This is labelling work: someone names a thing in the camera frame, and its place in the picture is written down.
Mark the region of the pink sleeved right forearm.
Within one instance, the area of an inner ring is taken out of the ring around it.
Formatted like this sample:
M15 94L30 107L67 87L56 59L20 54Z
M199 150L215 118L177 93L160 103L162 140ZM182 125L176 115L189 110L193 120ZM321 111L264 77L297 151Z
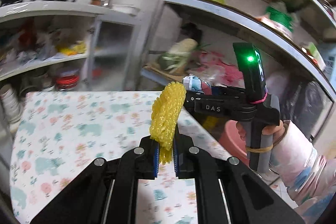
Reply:
M335 159L320 155L291 121L270 157L270 168L279 174L294 211L305 223L316 223L335 195Z

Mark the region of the person's right hand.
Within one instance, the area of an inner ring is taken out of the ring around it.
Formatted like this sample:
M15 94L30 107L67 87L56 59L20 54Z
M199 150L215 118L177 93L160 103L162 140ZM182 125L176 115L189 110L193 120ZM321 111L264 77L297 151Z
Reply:
M236 128L240 135L240 139L245 141L245 144L247 144L246 141L247 132L244 129L243 125L240 122L236 122ZM264 127L261 133L264 136L272 136L273 145L276 146L284 139L287 129L288 125L283 123L283 121L280 121L280 124L278 126L268 125Z

